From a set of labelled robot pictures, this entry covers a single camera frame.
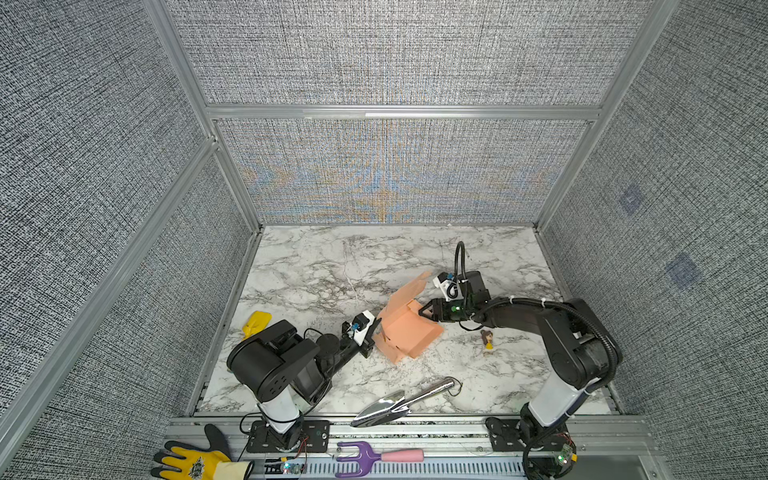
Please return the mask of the pink paper box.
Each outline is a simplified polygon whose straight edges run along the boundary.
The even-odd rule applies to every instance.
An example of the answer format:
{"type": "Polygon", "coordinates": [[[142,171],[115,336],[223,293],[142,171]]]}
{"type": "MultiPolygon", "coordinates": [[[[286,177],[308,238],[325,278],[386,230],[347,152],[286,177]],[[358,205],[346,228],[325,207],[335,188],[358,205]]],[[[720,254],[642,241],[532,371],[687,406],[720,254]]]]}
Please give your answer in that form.
{"type": "Polygon", "coordinates": [[[430,271],[423,272],[397,290],[379,313],[380,330],[373,335],[376,348],[393,364],[405,357],[417,358],[438,339],[444,328],[419,315],[423,292],[430,271]]]}

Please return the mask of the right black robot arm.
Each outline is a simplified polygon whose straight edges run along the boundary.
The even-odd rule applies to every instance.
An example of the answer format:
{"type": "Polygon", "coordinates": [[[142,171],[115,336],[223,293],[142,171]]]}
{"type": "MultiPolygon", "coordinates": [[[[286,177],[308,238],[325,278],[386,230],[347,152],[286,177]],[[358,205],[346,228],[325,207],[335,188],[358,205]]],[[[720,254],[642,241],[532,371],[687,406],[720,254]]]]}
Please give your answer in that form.
{"type": "Polygon", "coordinates": [[[596,391],[609,384],[623,361],[613,336],[582,299],[558,302],[519,296],[493,298],[479,272],[452,280],[458,296],[438,297],[418,310],[435,323],[470,321],[481,330],[511,329],[541,337],[552,373],[537,396],[524,404],[517,424],[486,422],[492,439],[509,439],[514,448],[539,449],[547,438],[564,433],[566,421],[596,391]]]}

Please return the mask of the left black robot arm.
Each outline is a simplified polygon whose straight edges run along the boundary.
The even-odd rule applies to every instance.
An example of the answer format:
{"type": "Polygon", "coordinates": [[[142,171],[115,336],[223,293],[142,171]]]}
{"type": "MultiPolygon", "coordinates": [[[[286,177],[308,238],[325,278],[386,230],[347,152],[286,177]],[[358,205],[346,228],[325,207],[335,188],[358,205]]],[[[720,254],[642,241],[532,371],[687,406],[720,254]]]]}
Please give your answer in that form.
{"type": "Polygon", "coordinates": [[[364,311],[341,333],[313,340],[286,320],[237,344],[227,368],[254,394],[260,418],[245,431],[248,453],[325,453],[330,423],[310,413],[330,392],[334,376],[358,356],[367,358],[381,320],[364,311]]]}

